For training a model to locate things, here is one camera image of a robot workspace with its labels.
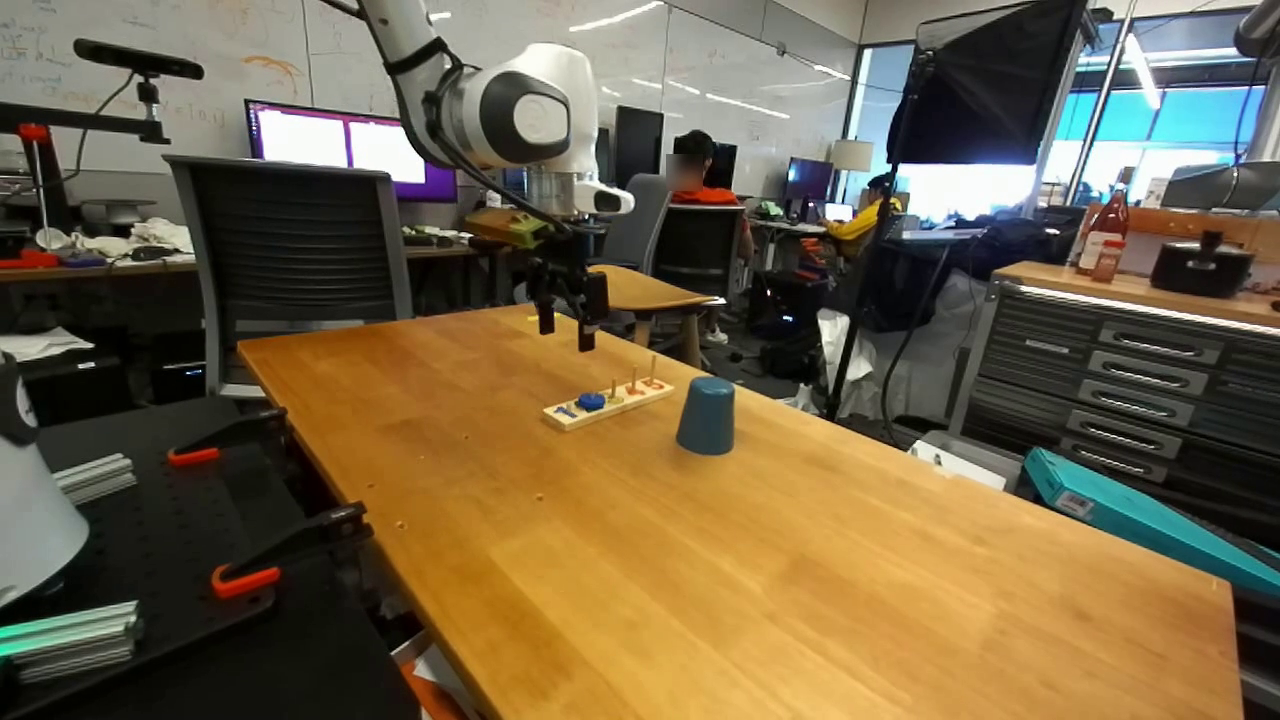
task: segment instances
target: person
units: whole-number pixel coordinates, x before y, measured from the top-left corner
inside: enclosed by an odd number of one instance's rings
[[[861,198],[861,213],[853,220],[827,225],[827,238],[836,239],[836,247],[844,256],[853,256],[875,233],[885,202],[887,202],[891,217],[906,213],[906,205],[895,198],[887,198],[887,171],[867,181],[867,187]]]
[[[673,205],[737,205],[737,191],[733,187],[707,187],[707,168],[712,168],[712,157],[716,157],[716,141],[700,130],[678,136],[678,191],[673,191]],[[751,239],[751,217],[744,208],[744,220],[741,220],[741,245],[737,245],[737,256],[744,263],[751,263],[751,251],[755,251],[755,239]]]

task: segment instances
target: blue cup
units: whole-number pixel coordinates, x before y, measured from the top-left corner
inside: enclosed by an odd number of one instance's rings
[[[733,451],[733,385],[721,375],[695,375],[686,396],[680,418],[680,449],[695,458],[724,458]]]

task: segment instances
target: gray drawer cabinet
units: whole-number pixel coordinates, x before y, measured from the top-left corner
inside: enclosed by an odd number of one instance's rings
[[[1055,449],[1280,548],[1280,331],[996,286],[963,435]]]

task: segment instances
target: teal object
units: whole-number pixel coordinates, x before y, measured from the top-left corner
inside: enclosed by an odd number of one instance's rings
[[[721,375],[695,375],[686,396],[680,413],[680,449],[695,458],[724,458],[733,451],[733,396],[737,387]]]
[[[1050,507],[1205,568],[1235,588],[1280,598],[1280,558],[1274,548],[1224,535],[1158,495],[1044,449],[1033,449],[1026,469]]]

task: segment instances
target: white lamp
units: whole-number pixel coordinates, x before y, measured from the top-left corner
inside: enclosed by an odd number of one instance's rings
[[[836,202],[844,198],[844,171],[867,171],[874,168],[874,144],[867,141],[836,141],[827,150],[827,165],[840,171],[836,176]]]

